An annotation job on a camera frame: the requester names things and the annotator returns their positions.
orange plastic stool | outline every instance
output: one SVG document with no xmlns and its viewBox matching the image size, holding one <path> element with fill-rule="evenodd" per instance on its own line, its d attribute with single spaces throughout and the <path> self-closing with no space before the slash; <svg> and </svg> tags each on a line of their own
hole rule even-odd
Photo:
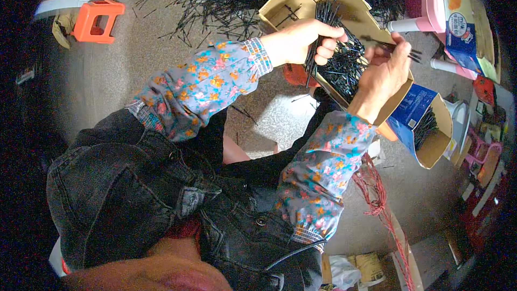
<svg viewBox="0 0 517 291">
<path fill-rule="evenodd" d="M 110 36 L 111 29 L 118 15 L 123 15 L 126 5 L 113 0 L 98 0 L 84 3 L 77 15 L 74 31 L 70 34 L 75 36 L 79 42 L 94 42 L 101 44 L 112 44 L 115 41 Z M 106 28 L 98 27 L 99 16 L 108 16 Z"/>
</svg>

person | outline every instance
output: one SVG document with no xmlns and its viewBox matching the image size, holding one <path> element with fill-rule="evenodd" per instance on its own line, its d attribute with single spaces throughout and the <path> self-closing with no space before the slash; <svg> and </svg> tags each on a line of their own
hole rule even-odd
<svg viewBox="0 0 517 291">
<path fill-rule="evenodd" d="M 321 89 L 304 135 L 283 152 L 222 164 L 226 108 L 284 63 L 323 65 L 342 28 L 315 19 L 244 42 L 220 42 L 152 75 L 131 104 L 82 130 L 48 172 L 70 289 L 318 290 L 320 254 L 341 195 L 374 136 L 380 108 L 407 80 L 397 33 L 347 111 Z"/>
</svg>

blue printed cardboard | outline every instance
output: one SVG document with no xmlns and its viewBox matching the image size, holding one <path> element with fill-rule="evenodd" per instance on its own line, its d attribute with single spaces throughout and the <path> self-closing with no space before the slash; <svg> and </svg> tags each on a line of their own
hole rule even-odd
<svg viewBox="0 0 517 291">
<path fill-rule="evenodd" d="M 433 108 L 436 116 L 438 133 L 429 136 L 420 150 L 415 151 L 413 131 L 429 107 Z M 452 119 L 442 97 L 433 90 L 416 84 L 411 86 L 400 105 L 386 121 L 411 155 L 427 169 L 438 162 L 451 140 Z"/>
<path fill-rule="evenodd" d="M 445 48 L 463 68 L 483 74 L 477 57 L 476 26 L 470 0 L 443 0 L 445 5 Z"/>
</svg>

right hand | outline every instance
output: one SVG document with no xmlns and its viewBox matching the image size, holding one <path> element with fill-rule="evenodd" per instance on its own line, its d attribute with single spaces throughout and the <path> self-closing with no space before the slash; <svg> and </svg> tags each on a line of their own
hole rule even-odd
<svg viewBox="0 0 517 291">
<path fill-rule="evenodd" d="M 370 124 L 386 101 L 407 81 L 410 72 L 411 44 L 398 33 L 391 33 L 391 38 L 397 44 L 392 54 L 378 46 L 366 49 L 365 58 L 370 66 L 362 73 L 359 89 L 347 109 Z"/>
</svg>

left hand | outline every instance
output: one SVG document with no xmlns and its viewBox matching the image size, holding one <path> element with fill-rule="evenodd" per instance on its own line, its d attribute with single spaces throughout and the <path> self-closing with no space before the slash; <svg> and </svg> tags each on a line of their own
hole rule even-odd
<svg viewBox="0 0 517 291">
<path fill-rule="evenodd" d="M 336 40 L 348 40 L 342 27 L 332 27 L 316 19 L 301 19 L 294 24 L 273 34 L 261 37 L 262 46 L 266 50 L 273 67 L 285 63 L 303 64 L 307 59 L 309 45 L 318 36 L 330 37 L 324 39 L 317 48 L 314 61 L 319 65 L 327 64 L 336 48 Z"/>
</svg>

